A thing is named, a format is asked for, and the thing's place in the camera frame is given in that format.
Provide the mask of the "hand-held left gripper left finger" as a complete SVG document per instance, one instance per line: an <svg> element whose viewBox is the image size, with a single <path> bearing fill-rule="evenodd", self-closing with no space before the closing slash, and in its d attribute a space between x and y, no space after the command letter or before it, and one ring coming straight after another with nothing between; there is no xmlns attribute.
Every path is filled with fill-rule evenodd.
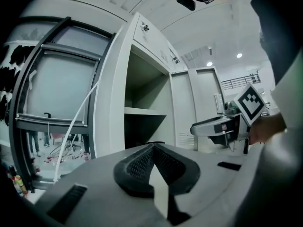
<svg viewBox="0 0 303 227"><path fill-rule="evenodd" d="M133 197L153 197L154 187L149 184L155 165L154 144L149 144L129 155L114 167L114 180L119 187Z"/></svg>

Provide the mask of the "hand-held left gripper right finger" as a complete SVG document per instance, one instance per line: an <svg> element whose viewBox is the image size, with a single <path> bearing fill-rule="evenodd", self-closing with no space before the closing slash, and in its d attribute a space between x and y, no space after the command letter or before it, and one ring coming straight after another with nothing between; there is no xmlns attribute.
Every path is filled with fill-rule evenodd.
<svg viewBox="0 0 303 227"><path fill-rule="evenodd" d="M194 160L158 143L153 145L153 162L172 196L189 193L201 175L200 167Z"/></svg>

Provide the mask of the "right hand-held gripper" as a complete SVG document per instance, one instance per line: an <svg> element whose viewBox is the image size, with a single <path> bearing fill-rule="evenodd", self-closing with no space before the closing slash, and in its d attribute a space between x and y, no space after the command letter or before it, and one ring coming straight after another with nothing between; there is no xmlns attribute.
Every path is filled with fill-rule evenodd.
<svg viewBox="0 0 303 227"><path fill-rule="evenodd" d="M209 138L215 145L229 148L232 154L247 154L251 126L264 109L262 97L249 84L234 100L224 104L222 116L194 123L190 132L194 136Z"/></svg>

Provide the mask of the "person's right hand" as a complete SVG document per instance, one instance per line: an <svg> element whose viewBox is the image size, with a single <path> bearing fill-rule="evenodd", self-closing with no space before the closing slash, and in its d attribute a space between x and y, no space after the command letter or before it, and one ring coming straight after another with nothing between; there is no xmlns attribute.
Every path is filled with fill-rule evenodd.
<svg viewBox="0 0 303 227"><path fill-rule="evenodd" d="M251 126L249 134L250 145L266 143L272 136L286 129L281 113L258 118Z"/></svg>

